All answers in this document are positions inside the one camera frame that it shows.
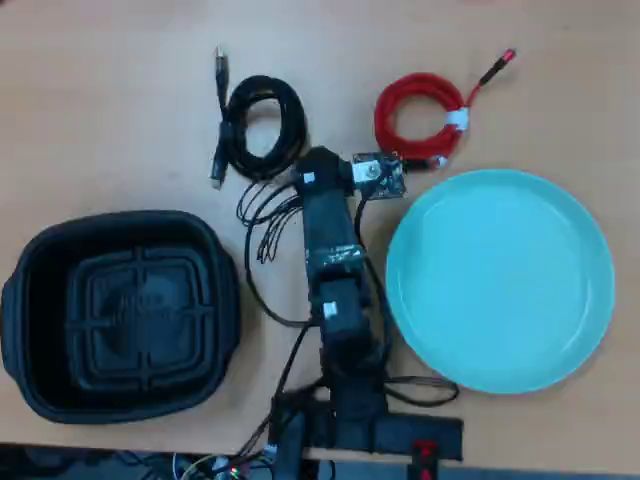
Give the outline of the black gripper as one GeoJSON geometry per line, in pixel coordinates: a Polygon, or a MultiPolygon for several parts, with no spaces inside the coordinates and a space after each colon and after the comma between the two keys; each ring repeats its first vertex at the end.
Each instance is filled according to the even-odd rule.
{"type": "Polygon", "coordinates": [[[294,163],[294,188],[303,199],[331,191],[352,196],[352,164],[324,146],[312,147],[294,163]]]}

